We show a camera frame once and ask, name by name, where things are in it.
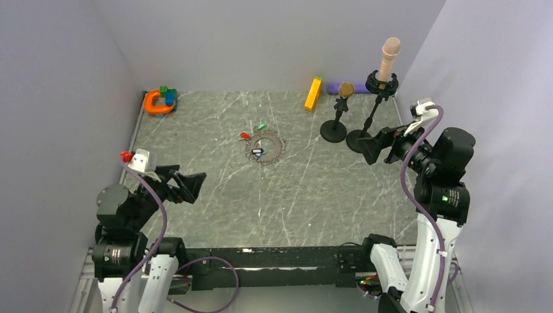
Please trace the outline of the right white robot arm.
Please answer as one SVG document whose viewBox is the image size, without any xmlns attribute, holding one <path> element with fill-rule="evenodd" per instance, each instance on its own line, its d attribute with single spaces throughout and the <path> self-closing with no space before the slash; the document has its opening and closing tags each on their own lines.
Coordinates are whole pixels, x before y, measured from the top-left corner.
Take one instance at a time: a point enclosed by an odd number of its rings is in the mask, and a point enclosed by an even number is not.
<svg viewBox="0 0 553 313">
<path fill-rule="evenodd" d="M 416 174 L 410 198 L 416 203 L 417 243 L 411 272 L 400 264 L 394 239 L 370 234 L 363 241 L 360 263 L 376 271 L 382 293 L 379 312 L 445 312 L 445 292 L 455 242 L 465 225 L 470 193 L 461 178 L 473 156 L 476 139 L 465 130 L 449 127 L 434 145 L 416 141 L 424 130 L 407 133 L 406 127 L 381 129 L 374 137 L 356 139 L 366 162 L 378 160 L 390 148 L 385 163 L 401 160 Z"/>
</svg>

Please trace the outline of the blue key tag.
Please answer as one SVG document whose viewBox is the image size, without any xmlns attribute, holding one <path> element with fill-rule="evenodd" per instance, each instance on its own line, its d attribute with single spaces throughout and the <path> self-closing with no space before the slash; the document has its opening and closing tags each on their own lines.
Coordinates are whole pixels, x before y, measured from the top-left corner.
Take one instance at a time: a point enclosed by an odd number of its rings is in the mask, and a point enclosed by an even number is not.
<svg viewBox="0 0 553 313">
<path fill-rule="evenodd" d="M 250 153 L 255 159 L 260 159 L 265 154 L 265 150 L 263 148 L 253 148 Z"/>
</svg>

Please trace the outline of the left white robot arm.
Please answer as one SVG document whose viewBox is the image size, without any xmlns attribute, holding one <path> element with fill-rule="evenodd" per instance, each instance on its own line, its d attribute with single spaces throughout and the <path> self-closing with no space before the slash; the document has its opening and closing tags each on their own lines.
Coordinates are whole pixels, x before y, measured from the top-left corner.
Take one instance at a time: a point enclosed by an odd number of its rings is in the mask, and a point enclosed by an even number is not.
<svg viewBox="0 0 553 313">
<path fill-rule="evenodd" d="M 179 165 L 158 166 L 154 178 L 123 165 L 139 185 L 114 184 L 97 196 L 96 244 L 92 253 L 104 312 L 160 312 L 174 274 L 188 256 L 177 237 L 166 237 L 165 201 L 194 203 L 206 173 L 183 175 Z"/>
</svg>

